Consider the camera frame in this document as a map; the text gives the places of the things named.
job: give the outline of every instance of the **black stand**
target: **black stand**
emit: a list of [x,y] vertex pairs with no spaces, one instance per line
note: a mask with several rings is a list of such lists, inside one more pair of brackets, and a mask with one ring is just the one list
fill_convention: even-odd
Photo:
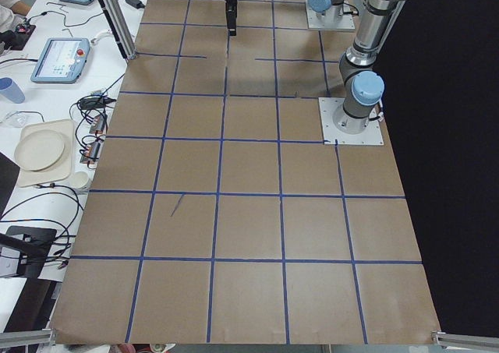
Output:
[[[27,260],[19,264],[17,274],[36,278],[40,276],[56,234],[57,231],[52,228],[11,226],[7,235],[0,234],[0,246],[18,250],[27,256]],[[14,235],[30,236],[30,241],[13,238]]]

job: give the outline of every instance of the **black background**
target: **black background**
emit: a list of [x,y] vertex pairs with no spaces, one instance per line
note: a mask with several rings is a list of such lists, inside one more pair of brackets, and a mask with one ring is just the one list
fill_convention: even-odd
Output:
[[410,0],[374,68],[450,334],[499,337],[498,34],[499,0]]

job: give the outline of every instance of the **metal mounting plate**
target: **metal mounting plate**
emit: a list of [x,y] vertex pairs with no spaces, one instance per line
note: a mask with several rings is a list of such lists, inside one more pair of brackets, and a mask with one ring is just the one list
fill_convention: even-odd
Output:
[[[334,18],[332,16],[332,9],[326,10],[325,15],[317,14],[309,7],[309,2],[305,1],[306,18],[311,30],[330,30],[341,32],[354,32],[356,25],[353,22],[351,15],[346,14],[341,18]],[[343,12],[348,12],[350,7],[346,4],[343,5]]]
[[[358,135],[350,135],[340,131],[333,123],[333,114],[336,108],[343,104],[345,98],[341,97],[320,97],[320,120],[322,121],[322,134],[325,144],[335,145],[384,145],[381,135],[380,123],[378,121],[369,122],[366,129]],[[373,109],[371,117],[377,115]]]

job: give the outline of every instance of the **aluminum frame pole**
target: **aluminum frame pole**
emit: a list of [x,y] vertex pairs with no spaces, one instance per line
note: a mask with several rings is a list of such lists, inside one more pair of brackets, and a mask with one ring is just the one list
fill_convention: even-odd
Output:
[[0,349],[32,344],[54,344],[53,330],[4,332],[0,334]]
[[499,351],[499,339],[495,337],[453,335],[444,332],[433,332],[432,337],[435,344],[445,348],[456,347],[479,351]]
[[132,34],[126,25],[125,17],[119,7],[118,0],[98,0],[102,12],[108,20],[109,27],[115,37],[118,49],[125,59],[136,57],[136,48],[133,43]]

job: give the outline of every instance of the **power adapter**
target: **power adapter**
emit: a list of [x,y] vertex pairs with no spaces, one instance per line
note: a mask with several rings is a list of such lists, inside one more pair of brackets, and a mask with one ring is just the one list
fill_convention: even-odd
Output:
[[114,98],[109,98],[106,96],[91,96],[80,98],[77,104],[81,110],[90,110],[105,108],[107,105],[112,104],[115,101],[116,100]]
[[135,9],[143,9],[146,7],[140,0],[125,0],[125,2]]

